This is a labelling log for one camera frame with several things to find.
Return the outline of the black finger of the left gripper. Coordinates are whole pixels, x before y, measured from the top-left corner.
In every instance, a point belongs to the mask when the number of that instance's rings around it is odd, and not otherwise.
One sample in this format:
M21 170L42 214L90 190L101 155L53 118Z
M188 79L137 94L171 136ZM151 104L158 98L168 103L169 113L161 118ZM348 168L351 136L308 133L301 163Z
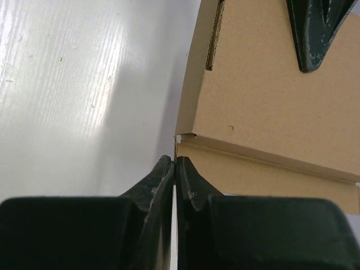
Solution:
M354 0L287 0L299 69L316 71L338 30L354 7Z

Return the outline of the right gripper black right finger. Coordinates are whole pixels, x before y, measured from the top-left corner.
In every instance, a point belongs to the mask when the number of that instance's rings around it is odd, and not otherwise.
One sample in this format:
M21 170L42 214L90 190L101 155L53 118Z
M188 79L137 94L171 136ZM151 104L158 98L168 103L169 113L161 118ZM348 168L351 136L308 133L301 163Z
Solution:
M358 269L341 209L317 198L227 196L175 163L179 269Z

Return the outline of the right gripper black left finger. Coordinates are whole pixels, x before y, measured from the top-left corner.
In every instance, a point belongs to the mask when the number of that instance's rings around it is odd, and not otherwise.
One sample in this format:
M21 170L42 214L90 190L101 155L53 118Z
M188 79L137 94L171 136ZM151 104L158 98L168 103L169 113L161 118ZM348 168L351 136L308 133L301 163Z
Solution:
M1 203L2 269L169 269L174 164L162 156L117 197Z

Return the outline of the brown cardboard box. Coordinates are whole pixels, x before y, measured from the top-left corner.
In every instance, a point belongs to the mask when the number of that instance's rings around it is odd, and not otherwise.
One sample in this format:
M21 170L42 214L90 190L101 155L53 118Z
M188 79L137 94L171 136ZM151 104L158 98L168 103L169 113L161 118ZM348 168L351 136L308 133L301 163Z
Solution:
M225 194L359 214L359 2L302 73L286 1L201 1L176 134L177 156Z

